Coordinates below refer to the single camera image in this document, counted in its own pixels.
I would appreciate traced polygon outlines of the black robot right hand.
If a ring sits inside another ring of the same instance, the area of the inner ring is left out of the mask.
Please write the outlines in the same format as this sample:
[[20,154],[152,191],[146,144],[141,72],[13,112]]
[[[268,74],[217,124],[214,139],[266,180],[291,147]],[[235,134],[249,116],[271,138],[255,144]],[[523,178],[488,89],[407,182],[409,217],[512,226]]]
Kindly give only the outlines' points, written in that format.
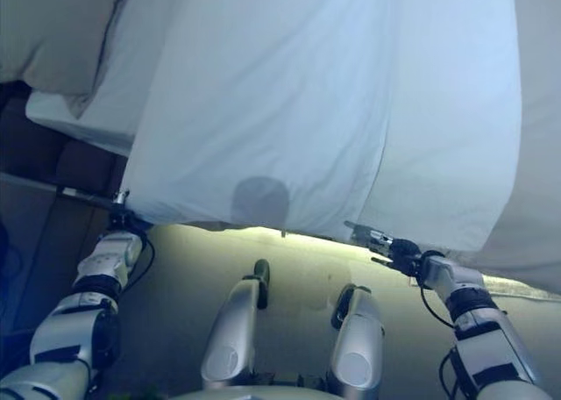
[[374,262],[397,270],[408,277],[417,277],[421,269],[421,251],[419,246],[408,240],[390,236],[371,226],[360,225],[345,220],[344,225],[352,230],[352,241],[367,248],[372,253],[384,257],[373,257]]

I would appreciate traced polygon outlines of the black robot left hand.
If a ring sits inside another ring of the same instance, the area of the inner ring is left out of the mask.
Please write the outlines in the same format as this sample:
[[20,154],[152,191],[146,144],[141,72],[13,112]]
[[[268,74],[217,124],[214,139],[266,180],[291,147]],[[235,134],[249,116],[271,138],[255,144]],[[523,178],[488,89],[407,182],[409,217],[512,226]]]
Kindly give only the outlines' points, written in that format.
[[130,194],[128,189],[121,189],[115,195],[110,206],[108,230],[110,232],[146,232],[149,224],[141,220],[134,211],[126,206],[127,198]]

